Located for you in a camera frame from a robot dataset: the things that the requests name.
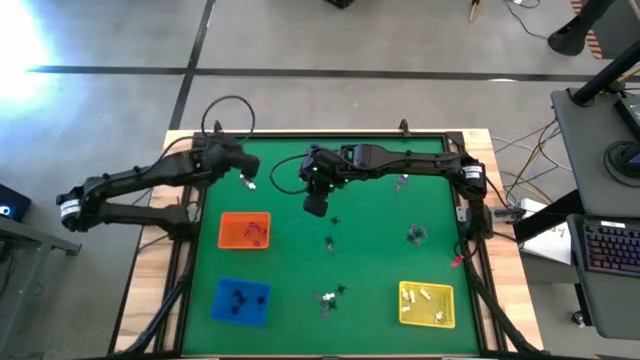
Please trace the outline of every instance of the orange bin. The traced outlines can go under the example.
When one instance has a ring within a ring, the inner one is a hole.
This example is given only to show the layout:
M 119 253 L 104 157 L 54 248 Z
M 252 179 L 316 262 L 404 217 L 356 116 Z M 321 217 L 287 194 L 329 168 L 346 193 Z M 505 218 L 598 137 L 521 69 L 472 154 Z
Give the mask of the orange bin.
M 269 247 L 270 213 L 223 213 L 218 247 L 266 249 Z

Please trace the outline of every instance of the yellow bin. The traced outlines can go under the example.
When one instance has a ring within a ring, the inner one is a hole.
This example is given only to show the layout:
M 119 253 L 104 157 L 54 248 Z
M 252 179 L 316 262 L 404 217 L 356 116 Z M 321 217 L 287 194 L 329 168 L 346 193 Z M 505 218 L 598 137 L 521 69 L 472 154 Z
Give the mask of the yellow bin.
M 420 290 L 426 292 L 430 299 Z M 411 291 L 415 302 L 411 302 Z M 456 327 L 452 286 L 401 281 L 398 287 L 398 304 L 398 317 L 403 324 L 445 329 Z

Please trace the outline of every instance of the green mat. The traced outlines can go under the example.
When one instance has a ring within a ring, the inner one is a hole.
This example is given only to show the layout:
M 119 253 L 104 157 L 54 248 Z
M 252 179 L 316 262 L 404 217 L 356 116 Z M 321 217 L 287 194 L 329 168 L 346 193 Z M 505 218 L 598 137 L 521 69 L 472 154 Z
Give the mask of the green mat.
M 311 144 L 378 144 L 393 151 L 441 152 L 441 139 L 252 139 L 248 153 L 262 157 L 257 190 L 249 191 L 232 172 L 207 193 L 189 304 L 185 355 L 319 354 L 472 354 L 478 352 L 463 267 L 452 268 L 457 241 L 451 191 L 443 178 L 410 176 L 394 191 L 396 176 L 350 183 L 329 197 L 327 217 L 302 210 L 305 195 L 285 195 L 269 182 L 273 165 L 304 153 Z M 300 159 L 281 166 L 278 183 L 303 187 Z M 269 212 L 271 244 L 262 251 L 222 250 L 217 246 L 223 212 Z M 338 216 L 339 224 L 330 218 Z M 429 232 L 416 246 L 406 240 L 412 224 Z M 327 251 L 326 236 L 335 240 Z M 211 319 L 221 278 L 271 286 L 267 323 L 247 327 Z M 402 280 L 454 287 L 455 329 L 402 325 L 398 321 L 398 283 Z M 335 292 L 336 311 L 326 319 L 314 294 Z

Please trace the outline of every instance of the blue tray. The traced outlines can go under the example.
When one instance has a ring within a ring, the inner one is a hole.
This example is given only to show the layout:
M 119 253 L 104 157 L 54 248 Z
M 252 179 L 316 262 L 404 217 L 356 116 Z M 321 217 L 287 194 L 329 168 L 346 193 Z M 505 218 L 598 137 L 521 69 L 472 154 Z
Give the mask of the blue tray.
M 211 318 L 240 325 L 264 326 L 271 286 L 236 279 L 220 279 Z

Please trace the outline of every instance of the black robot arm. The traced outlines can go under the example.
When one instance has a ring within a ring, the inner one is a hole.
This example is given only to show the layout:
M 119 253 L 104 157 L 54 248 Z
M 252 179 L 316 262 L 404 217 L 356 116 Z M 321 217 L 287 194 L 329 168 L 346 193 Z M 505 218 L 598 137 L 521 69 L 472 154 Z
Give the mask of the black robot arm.
M 62 224 L 81 232 L 101 223 L 157 225 L 172 235 L 193 235 L 195 229 L 181 205 L 151 208 L 107 202 L 158 185 L 206 187 L 232 168 L 240 169 L 245 178 L 256 176 L 260 160 L 245 154 L 233 137 L 217 133 L 193 141 L 192 149 L 162 157 L 151 166 L 90 177 L 81 186 L 58 195 Z
M 407 174 L 442 176 L 469 203 L 471 219 L 467 239 L 491 237 L 491 215 L 484 204 L 487 182 L 484 164 L 467 153 L 423 154 L 392 152 L 378 145 L 344 145 L 337 151 L 312 146 L 300 166 L 299 175 L 307 182 L 304 209 L 324 216 L 327 198 L 335 188 L 349 181 L 378 179 L 385 175 Z

